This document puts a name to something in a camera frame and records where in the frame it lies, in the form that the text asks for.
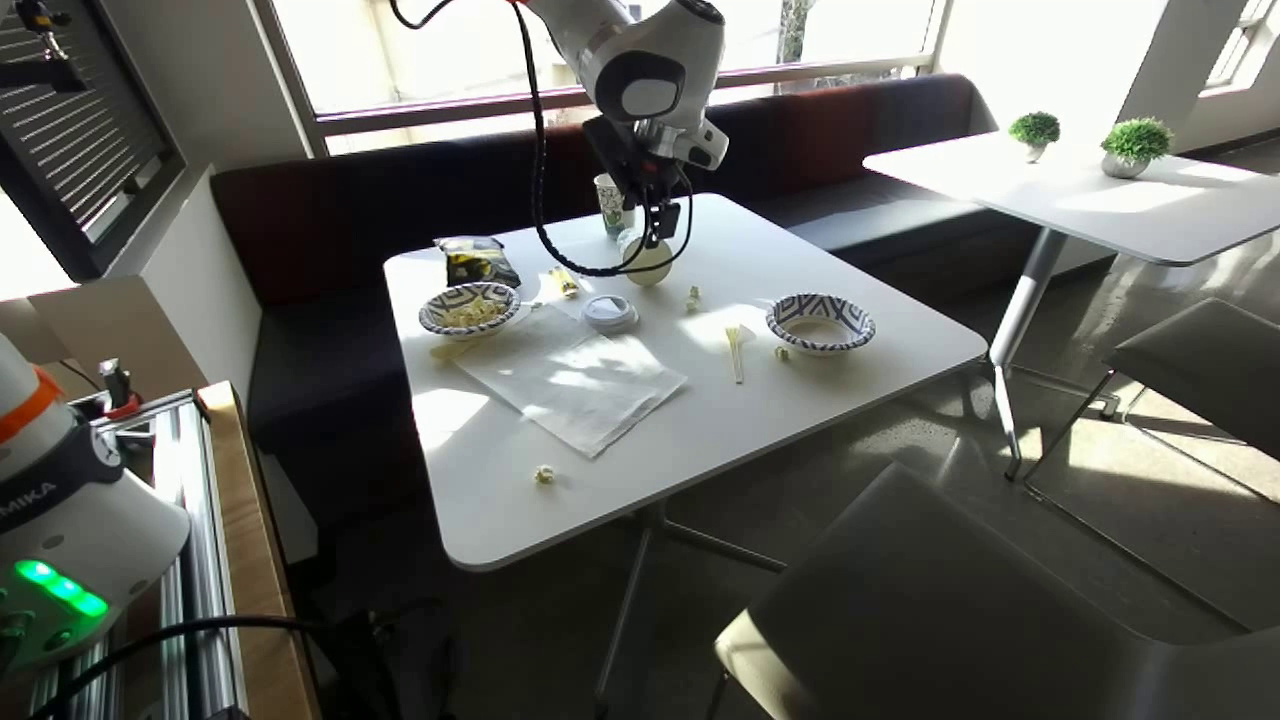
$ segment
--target patterned bowl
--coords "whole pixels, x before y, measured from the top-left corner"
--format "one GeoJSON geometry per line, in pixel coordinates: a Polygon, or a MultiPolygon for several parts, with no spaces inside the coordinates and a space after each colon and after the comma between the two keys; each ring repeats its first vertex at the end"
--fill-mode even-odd
{"type": "Polygon", "coordinates": [[[807,356],[845,356],[875,336],[875,325],[862,307],[846,303],[845,296],[821,292],[777,301],[767,307],[767,327],[807,356]]]}
{"type": "Polygon", "coordinates": [[[475,280],[457,285],[428,301],[415,315],[434,336],[489,336],[505,327],[518,313],[518,296],[512,285],[475,280]]]}

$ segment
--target gray floor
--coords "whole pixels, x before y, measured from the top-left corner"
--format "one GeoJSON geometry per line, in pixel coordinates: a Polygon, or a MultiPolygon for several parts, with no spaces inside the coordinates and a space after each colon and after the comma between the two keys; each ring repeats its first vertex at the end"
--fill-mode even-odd
{"type": "MultiPolygon", "coordinates": [[[[1270,148],[1231,161],[1277,172],[1270,148]]],[[[1140,434],[1124,444],[1117,444],[1117,427],[1091,422],[1062,434],[1103,375],[1103,356],[1117,342],[1198,296],[1224,296],[1280,320],[1277,290],[1280,240],[1270,235],[1196,270],[1112,261],[1059,277],[1021,352],[1023,447],[1030,461],[1050,447],[1030,468],[1030,484],[999,482],[1003,447],[990,424],[987,371],[968,371],[724,473],[677,498],[672,518],[791,559],[875,468],[895,461],[910,473],[933,473],[962,440],[977,473],[947,494],[1129,623],[1164,642],[1212,642],[1277,623],[1280,518],[1270,506],[1239,494],[1226,473],[1192,468],[1140,434]]],[[[999,296],[950,296],[944,313],[990,331],[999,303],[999,296]]],[[[1140,397],[1140,408],[1174,417],[1152,397],[1140,397]]],[[[1215,444],[1215,453],[1224,468],[1239,464],[1247,468],[1239,476],[1263,484],[1263,473],[1256,473],[1263,461],[1231,457],[1226,444],[1215,444]]],[[[341,584],[325,592],[335,612],[411,609],[392,617],[394,637],[389,637],[389,659],[404,689],[434,691],[440,643],[452,637],[457,715],[590,715],[590,685],[627,581],[635,524],[606,524],[491,576],[440,567],[411,543],[409,524],[411,518],[404,514],[348,532],[341,584]]],[[[621,670],[631,679],[623,685],[631,701],[614,715],[703,715],[721,678],[713,637],[767,589],[767,573],[688,543],[661,543],[644,589],[644,647],[627,651],[627,659],[644,659],[621,670]]],[[[739,691],[721,703],[721,720],[757,715],[739,691]]]]}

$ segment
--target white napkin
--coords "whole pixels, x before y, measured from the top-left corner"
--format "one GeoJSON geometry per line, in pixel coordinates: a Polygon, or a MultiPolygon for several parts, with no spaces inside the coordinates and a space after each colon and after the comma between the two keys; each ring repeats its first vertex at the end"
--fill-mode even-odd
{"type": "Polygon", "coordinates": [[[525,307],[457,367],[586,461],[688,386],[635,336],[594,336],[559,307],[525,307]]]}

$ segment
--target square table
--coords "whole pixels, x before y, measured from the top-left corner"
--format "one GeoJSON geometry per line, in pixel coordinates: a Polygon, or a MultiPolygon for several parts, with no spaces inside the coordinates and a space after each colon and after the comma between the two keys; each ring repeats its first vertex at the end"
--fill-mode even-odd
{"type": "Polygon", "coordinates": [[[1161,158],[1140,179],[1112,179],[1101,172],[1101,161],[1101,148],[1050,146],[1030,163],[1027,148],[1003,131],[862,161],[870,172],[1041,225],[1041,240],[990,342],[995,411],[1012,461],[1021,461],[1021,427],[1006,371],[1069,235],[1161,266],[1198,266],[1280,229],[1277,176],[1161,158]]]}
{"type": "MultiPolygon", "coordinates": [[[[724,196],[683,200],[683,221],[690,221],[690,240],[663,285],[641,290],[621,277],[580,277],[580,301],[540,290],[556,261],[530,229],[498,235],[525,280],[518,292],[526,301],[545,296],[559,303],[535,313],[580,313],[586,296],[621,296],[644,315],[631,336],[663,367],[688,382],[680,397],[644,417],[594,461],[574,457],[545,427],[518,422],[515,408],[489,397],[462,367],[440,362],[440,346],[446,342],[421,325],[421,307],[442,290],[440,250],[404,254],[383,266],[411,422],[428,464],[440,541],[452,565],[475,573],[512,565],[574,532],[653,507],[696,482],[882,405],[925,382],[979,366],[987,352],[987,346],[962,325],[724,196]],[[846,356],[780,362],[780,342],[767,331],[762,313],[786,292],[836,292],[860,303],[875,320],[870,346],[846,356]],[[735,386],[724,346],[724,327],[731,325],[752,327],[752,342],[739,352],[744,386],[735,386]],[[556,468],[552,484],[535,484],[540,464],[556,468]]],[[[547,225],[547,235],[574,266],[621,261],[601,216],[547,225]]],[[[696,532],[683,532],[683,541],[757,559],[744,547],[726,547],[724,541],[696,532]]],[[[606,691],[605,685],[641,584],[644,551],[649,532],[635,547],[601,698],[606,691]]]]}

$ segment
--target potted plant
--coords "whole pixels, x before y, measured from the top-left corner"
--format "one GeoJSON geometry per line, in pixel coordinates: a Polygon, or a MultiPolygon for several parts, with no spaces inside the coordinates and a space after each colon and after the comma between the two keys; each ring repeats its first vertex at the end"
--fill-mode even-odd
{"type": "Polygon", "coordinates": [[[1173,131],[1157,117],[1118,121],[1103,136],[1103,172],[1134,179],[1157,158],[1173,148],[1173,131]]]}
{"type": "Polygon", "coordinates": [[[1006,136],[1027,146],[1027,161],[1037,163],[1043,148],[1059,139],[1059,123],[1048,114],[1023,114],[1006,123],[1006,136]]]}

